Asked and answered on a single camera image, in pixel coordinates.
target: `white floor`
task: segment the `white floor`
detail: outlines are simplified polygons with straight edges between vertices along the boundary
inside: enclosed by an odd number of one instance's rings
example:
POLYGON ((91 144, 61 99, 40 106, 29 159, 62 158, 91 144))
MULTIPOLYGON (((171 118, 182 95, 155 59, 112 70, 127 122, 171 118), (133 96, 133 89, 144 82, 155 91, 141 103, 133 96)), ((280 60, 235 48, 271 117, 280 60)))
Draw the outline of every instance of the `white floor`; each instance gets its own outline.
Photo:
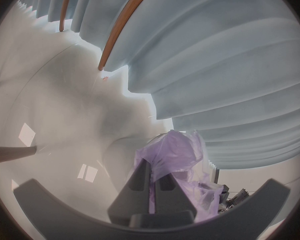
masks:
POLYGON ((124 185, 135 148, 172 127, 171 120, 155 119, 148 95, 129 94, 126 68, 100 72, 100 49, 71 30, 57 32, 58 26, 19 4, 0 26, 0 146, 24 147, 19 134, 26 123, 38 150, 0 163, 0 198, 33 239, 43 237, 12 185, 35 178, 76 210, 109 221, 107 208, 124 185), (118 143, 131 148, 125 159, 118 143))

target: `crumpled bag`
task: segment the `crumpled bag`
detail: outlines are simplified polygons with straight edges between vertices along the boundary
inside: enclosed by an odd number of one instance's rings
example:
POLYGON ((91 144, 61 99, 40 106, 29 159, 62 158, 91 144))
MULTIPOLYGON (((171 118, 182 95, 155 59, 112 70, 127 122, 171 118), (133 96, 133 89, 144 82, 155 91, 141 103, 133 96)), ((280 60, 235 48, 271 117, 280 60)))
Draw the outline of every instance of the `crumpled bag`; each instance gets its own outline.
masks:
POLYGON ((192 167, 203 160, 208 168, 207 151, 197 131, 182 133, 171 130, 136 150, 134 168, 142 159, 151 164, 149 213, 155 213, 154 182, 172 173, 181 189, 197 209, 195 222, 201 222, 218 214, 219 195, 223 186, 210 182, 209 173, 203 171, 200 180, 192 181, 192 167))

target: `translucent purple bag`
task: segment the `translucent purple bag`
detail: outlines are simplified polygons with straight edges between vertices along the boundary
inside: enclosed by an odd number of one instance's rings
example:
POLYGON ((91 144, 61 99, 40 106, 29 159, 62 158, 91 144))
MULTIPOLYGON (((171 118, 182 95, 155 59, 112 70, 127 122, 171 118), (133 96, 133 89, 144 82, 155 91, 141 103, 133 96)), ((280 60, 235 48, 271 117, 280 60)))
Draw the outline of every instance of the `translucent purple bag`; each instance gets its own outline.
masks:
POLYGON ((207 171, 199 181, 192 181, 192 167, 205 157, 205 143, 197 131, 182 133, 171 130, 159 135, 145 147, 136 151, 134 167, 144 158, 151 164, 149 213, 155 212, 154 182, 172 173, 184 193, 197 209, 195 222, 201 222, 218 214, 219 195, 223 186, 210 182, 207 171))

